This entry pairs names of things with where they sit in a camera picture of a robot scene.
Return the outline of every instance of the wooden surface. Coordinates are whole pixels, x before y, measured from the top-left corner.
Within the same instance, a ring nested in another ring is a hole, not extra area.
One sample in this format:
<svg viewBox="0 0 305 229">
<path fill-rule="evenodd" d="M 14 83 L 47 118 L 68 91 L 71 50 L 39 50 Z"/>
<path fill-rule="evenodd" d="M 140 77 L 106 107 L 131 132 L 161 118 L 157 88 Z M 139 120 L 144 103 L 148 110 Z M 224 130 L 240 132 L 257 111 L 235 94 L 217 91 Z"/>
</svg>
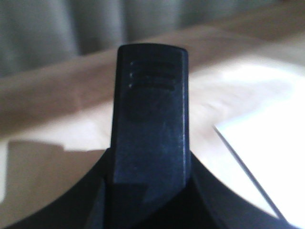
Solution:
<svg viewBox="0 0 305 229">
<path fill-rule="evenodd" d="M 191 150 L 273 214 L 213 130 L 291 93 L 305 73 L 305 2 L 146 40 L 190 56 Z M 53 201 L 109 146 L 116 50 L 0 79 L 0 228 Z"/>
</svg>

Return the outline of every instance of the curtain fold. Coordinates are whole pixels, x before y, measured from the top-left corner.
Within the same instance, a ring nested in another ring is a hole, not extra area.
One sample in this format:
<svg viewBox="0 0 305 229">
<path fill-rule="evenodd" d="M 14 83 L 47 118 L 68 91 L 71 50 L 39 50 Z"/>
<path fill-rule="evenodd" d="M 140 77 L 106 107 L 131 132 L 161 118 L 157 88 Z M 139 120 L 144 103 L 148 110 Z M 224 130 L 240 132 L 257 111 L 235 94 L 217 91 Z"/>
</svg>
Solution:
<svg viewBox="0 0 305 229">
<path fill-rule="evenodd" d="M 0 76 L 278 0 L 1 0 Z"/>
</svg>

